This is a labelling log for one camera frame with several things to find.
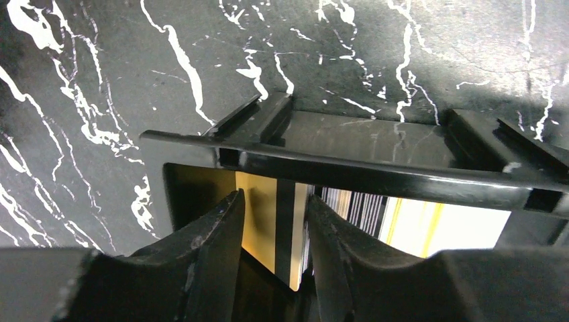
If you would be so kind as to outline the gold yellow VIP card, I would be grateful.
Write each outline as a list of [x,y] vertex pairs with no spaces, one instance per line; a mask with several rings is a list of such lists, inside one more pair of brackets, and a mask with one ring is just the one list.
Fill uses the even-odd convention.
[[245,192],[242,247],[291,290],[298,291],[309,263],[305,222],[313,189],[303,183],[236,173]]

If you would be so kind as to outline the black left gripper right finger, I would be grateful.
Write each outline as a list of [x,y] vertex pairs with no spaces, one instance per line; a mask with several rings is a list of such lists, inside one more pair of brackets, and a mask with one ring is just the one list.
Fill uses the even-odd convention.
[[568,249],[444,250],[419,258],[307,203],[322,321],[567,321]]

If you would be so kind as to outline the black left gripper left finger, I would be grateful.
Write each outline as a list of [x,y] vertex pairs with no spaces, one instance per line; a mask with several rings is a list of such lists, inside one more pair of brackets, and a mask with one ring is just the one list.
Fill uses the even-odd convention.
[[231,192],[130,256],[3,248],[2,321],[230,321],[245,198]]

